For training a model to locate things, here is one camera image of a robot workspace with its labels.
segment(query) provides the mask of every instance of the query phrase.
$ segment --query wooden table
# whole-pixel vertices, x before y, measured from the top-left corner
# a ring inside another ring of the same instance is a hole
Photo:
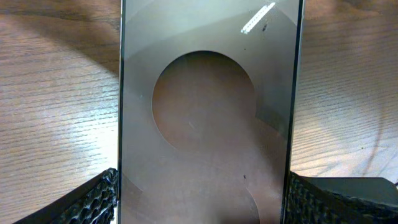
[[[358,2],[307,0],[292,170],[397,182],[398,3]],[[119,16],[115,0],[0,3],[5,223],[116,167]]]

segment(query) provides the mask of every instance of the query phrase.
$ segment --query rectangular metal object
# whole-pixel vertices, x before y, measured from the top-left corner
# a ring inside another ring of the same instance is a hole
[[[123,2],[119,223],[277,223],[303,1]]]

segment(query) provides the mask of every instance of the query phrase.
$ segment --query reflective surface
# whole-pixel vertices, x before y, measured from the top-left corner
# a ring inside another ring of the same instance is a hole
[[[121,223],[279,222],[297,13],[126,3]]]

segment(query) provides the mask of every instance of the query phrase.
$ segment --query wood grain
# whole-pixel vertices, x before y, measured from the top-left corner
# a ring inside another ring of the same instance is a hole
[[[398,181],[398,3],[307,0],[292,170]],[[116,166],[120,4],[0,2],[0,217]]]

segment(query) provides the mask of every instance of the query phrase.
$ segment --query metal plate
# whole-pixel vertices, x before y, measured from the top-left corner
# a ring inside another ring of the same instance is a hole
[[[279,222],[297,1],[126,1],[121,223]]]

